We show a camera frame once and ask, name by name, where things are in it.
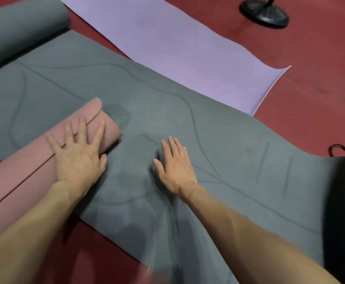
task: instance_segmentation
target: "maroon floor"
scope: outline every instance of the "maroon floor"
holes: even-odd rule
[[[12,1],[0,0],[0,6]],[[277,0],[291,17],[283,30],[246,20],[238,12],[242,0],[167,1],[242,44],[264,63],[276,68],[293,65],[258,109],[258,120],[312,154],[325,156],[329,145],[345,145],[345,0]],[[75,14],[71,18],[72,29],[119,52]],[[69,269],[54,279],[130,283],[137,270],[135,260],[108,240],[97,240],[94,247],[93,242],[103,237],[80,221],[73,222],[65,245],[68,253],[63,256]]]

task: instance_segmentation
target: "pink yoga mat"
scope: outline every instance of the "pink yoga mat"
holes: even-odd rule
[[[98,98],[91,100],[49,132],[64,145],[63,124],[71,121],[73,132],[76,134],[80,116],[87,119],[89,142],[93,140],[100,122],[105,122],[100,153],[122,135],[114,121],[102,111],[102,103]],[[54,152],[44,135],[0,162],[0,234],[41,200],[56,181]]]

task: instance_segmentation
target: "right hand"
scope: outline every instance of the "right hand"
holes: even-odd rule
[[[153,160],[153,164],[159,179],[167,189],[180,198],[187,199],[199,185],[189,161],[187,149],[180,144],[177,138],[173,140],[172,137],[169,137],[168,141],[170,147],[165,140],[162,140],[165,167],[157,159]]]

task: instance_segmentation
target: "gray yoga mat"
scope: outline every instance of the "gray yoga mat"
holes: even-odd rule
[[[335,184],[345,195],[345,157],[302,152],[247,114],[73,31],[0,67],[0,159],[95,96],[123,137],[76,209],[83,221],[172,283],[236,283],[198,219],[155,178],[151,161],[171,135],[188,148],[209,192],[324,264],[324,208]]]

